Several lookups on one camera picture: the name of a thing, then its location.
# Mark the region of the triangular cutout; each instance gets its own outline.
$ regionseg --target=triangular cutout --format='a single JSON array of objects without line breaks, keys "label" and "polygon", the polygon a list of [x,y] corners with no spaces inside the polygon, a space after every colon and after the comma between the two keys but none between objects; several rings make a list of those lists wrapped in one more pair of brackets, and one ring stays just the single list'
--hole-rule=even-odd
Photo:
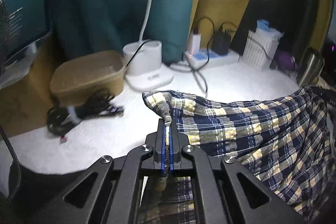
[{"label": "triangular cutout", "polygon": [[247,177],[242,173],[237,174],[238,180],[244,190],[247,201],[252,209],[256,209],[261,205],[269,202],[268,196],[258,189]]},{"label": "triangular cutout", "polygon": [[92,190],[92,187],[98,176],[97,172],[91,173],[83,181],[80,182],[70,193],[66,194],[64,201],[72,204],[77,208],[83,208],[89,194]]}]

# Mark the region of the desk lamp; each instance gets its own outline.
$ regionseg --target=desk lamp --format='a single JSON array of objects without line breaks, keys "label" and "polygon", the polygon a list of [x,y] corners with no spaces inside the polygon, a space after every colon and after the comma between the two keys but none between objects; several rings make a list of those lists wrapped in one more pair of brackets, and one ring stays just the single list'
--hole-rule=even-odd
[{"label": "desk lamp", "polygon": [[152,0],[148,0],[139,41],[123,48],[125,62],[129,65],[125,79],[134,90],[140,92],[156,89],[173,80],[173,72],[162,63],[162,43],[143,40],[151,5]]}]

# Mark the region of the black power adapter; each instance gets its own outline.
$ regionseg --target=black power adapter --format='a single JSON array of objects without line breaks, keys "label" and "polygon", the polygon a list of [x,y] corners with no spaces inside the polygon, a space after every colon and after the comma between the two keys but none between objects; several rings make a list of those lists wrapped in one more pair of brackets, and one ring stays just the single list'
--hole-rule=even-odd
[{"label": "black power adapter", "polygon": [[211,50],[218,55],[226,55],[229,51],[230,43],[231,36],[227,32],[222,32],[221,30],[215,31]]}]

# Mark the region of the plaid fabric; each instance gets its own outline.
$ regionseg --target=plaid fabric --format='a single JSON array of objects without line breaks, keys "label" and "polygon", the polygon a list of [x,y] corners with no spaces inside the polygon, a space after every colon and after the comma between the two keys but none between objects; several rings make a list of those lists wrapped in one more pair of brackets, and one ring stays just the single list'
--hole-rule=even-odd
[{"label": "plaid fabric", "polygon": [[[231,155],[306,220],[316,216],[335,170],[327,107],[311,88],[273,101],[213,102],[176,91],[145,104],[210,156]],[[195,223],[189,178],[149,178],[139,223]]]}]

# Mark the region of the screw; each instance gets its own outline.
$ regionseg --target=screw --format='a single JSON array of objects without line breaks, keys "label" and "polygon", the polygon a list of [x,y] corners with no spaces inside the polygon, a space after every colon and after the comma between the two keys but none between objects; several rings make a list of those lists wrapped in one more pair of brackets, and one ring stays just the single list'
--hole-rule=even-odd
[{"label": "screw", "polygon": [[235,162],[235,158],[232,157],[232,156],[225,156],[224,157],[224,161],[227,163],[227,164],[232,164]]},{"label": "screw", "polygon": [[148,144],[143,144],[141,147],[141,151],[148,152],[152,147]]},{"label": "screw", "polygon": [[188,153],[194,151],[194,149],[195,149],[195,148],[194,148],[192,145],[190,145],[190,144],[185,145],[185,146],[183,147],[183,150],[184,150],[185,152],[188,152]]},{"label": "screw", "polygon": [[102,164],[108,164],[111,160],[112,160],[112,158],[111,158],[110,156],[107,156],[107,155],[102,156],[102,157],[100,158],[100,162],[101,162]]}]

